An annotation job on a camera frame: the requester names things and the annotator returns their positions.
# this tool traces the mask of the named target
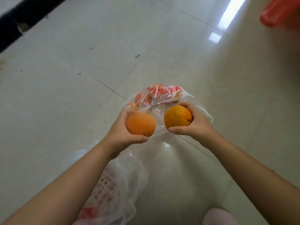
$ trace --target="black object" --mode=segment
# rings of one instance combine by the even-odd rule
[[[0,17],[0,53],[65,0],[23,0]]]

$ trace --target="forearm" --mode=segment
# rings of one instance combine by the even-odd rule
[[[218,133],[205,142],[270,224],[299,224],[300,191]]]
[[[99,143],[3,225],[72,224],[110,160],[104,147]]]

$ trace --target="hand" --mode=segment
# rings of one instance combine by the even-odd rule
[[[193,121],[189,126],[170,127],[169,132],[190,136],[205,147],[207,140],[216,131],[212,128],[206,117],[193,104],[190,102],[179,102],[178,105],[186,107],[191,112]]]
[[[125,124],[130,114],[136,113],[135,110],[123,110],[115,123],[111,126],[108,134],[100,141],[99,144],[107,150],[111,159],[116,158],[121,151],[128,148],[131,144],[141,144],[148,140],[143,135],[133,135],[128,132]]]

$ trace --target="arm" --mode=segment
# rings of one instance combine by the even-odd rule
[[[72,224],[108,162],[129,145],[148,140],[145,136],[132,135],[127,131],[125,123],[131,112],[134,111],[122,111],[99,144],[11,215],[3,225]]]
[[[224,166],[269,224],[300,224],[300,190],[217,133],[205,116],[182,102],[194,120],[187,127],[172,127],[208,148]]]

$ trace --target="person's left arm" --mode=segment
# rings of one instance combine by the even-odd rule
[[[129,145],[148,140],[146,136],[132,135],[127,131],[126,119],[132,112],[128,109],[122,111],[102,141],[11,215],[3,225],[72,224],[108,162]]]

